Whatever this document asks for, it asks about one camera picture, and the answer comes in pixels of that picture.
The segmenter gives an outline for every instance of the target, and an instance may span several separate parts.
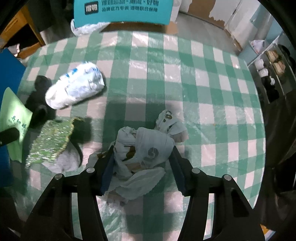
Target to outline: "black cloth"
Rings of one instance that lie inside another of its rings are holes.
[[[45,94],[51,85],[51,80],[45,76],[37,76],[34,83],[36,90],[30,94],[25,104],[25,107],[33,112],[30,122],[31,128],[41,126],[47,120],[55,119],[55,110],[49,107],[45,101]]]

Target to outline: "brown shoe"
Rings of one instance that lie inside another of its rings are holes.
[[[266,51],[266,55],[267,55],[268,59],[270,60],[270,62],[272,62],[272,63],[274,63],[278,59],[278,57],[279,57],[279,55],[276,52],[276,50]]]
[[[286,66],[285,66],[285,63],[283,61],[273,63],[272,65],[273,65],[273,67],[274,67],[274,69],[276,71],[276,74],[278,76],[281,76],[281,75],[283,75],[285,73]]]

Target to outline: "white shelf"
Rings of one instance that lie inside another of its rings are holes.
[[[258,56],[257,56],[257,57],[256,57],[251,63],[249,63],[248,67],[250,67],[250,65],[253,64],[257,59],[260,59],[261,56],[262,56],[266,51],[270,50],[270,49],[274,46],[274,44],[277,43],[279,37],[280,37],[280,35],[277,36],[277,37],[275,38],[275,40],[272,41],[272,43],[271,43],[271,44],[270,44],[270,45],[269,45],[264,51],[261,52],[261,54],[259,54],[259,55],[258,55]]]
[[[280,96],[283,96],[285,95],[285,92],[284,92],[284,89],[281,85],[281,81],[279,80],[279,77],[278,75],[276,74],[276,71],[272,65],[272,63],[270,62],[270,60],[268,59],[267,55],[266,54],[263,54],[262,55],[262,60],[263,62],[265,63],[265,65],[267,65],[266,67],[271,70],[271,77],[274,78],[274,80],[276,81],[275,82],[275,88],[276,90],[279,92]]]

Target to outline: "green checkered tablecloth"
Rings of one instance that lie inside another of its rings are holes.
[[[58,118],[82,117],[72,140],[88,156],[106,150],[124,126],[154,128],[168,109],[185,123],[189,139],[179,152],[209,175],[230,174],[253,207],[265,162],[265,131],[257,91],[246,66],[236,56],[176,36],[146,32],[107,32],[63,39],[30,57],[18,96],[25,101],[37,75],[55,83],[81,61],[102,71],[107,88],[98,97],[58,110]],[[178,192],[169,163],[166,174],[148,194],[120,207],[98,198],[109,240],[177,240],[189,198]],[[19,215],[26,219],[54,176],[43,165],[29,170],[12,162],[11,188]],[[73,196],[75,235],[81,237]],[[211,234],[210,196],[205,237]]]

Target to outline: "green sparkly fabric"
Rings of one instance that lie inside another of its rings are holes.
[[[48,120],[42,127],[40,135],[33,141],[26,166],[44,161],[54,162],[69,142],[74,129],[74,120]]]

